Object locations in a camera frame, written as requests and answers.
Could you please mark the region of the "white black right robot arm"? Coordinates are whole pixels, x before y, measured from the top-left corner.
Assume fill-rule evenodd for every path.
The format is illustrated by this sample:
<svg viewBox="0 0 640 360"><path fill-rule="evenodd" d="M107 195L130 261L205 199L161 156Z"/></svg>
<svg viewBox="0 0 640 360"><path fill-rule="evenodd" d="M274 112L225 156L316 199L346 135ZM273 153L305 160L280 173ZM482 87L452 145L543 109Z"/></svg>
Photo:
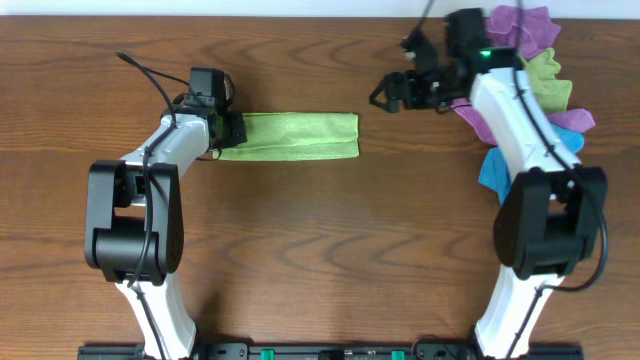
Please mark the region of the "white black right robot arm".
<svg viewBox="0 0 640 360"><path fill-rule="evenodd" d="M603 272L566 286L565 278L596 244L608 254L603 214L607 179L602 168L585 167L560 139L535 99L513 48L456 51L449 66L420 51L416 67L383 77L369 97L388 113L440 110L466 97L487 122L505 159L510 189L493 225L501 263L498 280L460 359L566 359L577 348L534 347L529 337L548 298L577 293Z"/></svg>

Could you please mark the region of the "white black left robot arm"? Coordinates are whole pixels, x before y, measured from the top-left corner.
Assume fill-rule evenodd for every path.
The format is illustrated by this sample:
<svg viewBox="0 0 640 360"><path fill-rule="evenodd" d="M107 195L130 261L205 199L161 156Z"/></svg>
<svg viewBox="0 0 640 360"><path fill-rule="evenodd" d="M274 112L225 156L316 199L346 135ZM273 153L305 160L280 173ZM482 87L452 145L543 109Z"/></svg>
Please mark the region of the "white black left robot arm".
<svg viewBox="0 0 640 360"><path fill-rule="evenodd" d="M80 357L204 359L177 268L184 247L180 182L200 156L246 142L239 112L188 109L119 160L89 169L84 256L127 299L144 341L127 350L82 348Z"/></svg>

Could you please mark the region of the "light green microfiber cloth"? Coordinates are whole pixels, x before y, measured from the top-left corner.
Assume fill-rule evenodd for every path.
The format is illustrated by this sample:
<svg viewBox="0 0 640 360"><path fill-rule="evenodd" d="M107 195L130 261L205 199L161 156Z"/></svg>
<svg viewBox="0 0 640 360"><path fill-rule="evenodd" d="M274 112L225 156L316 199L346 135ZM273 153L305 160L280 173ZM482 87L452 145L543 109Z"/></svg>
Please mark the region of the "light green microfiber cloth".
<svg viewBox="0 0 640 360"><path fill-rule="evenodd" d="M247 141L215 150L221 161L278 162L359 156L355 113L245 113Z"/></svg>

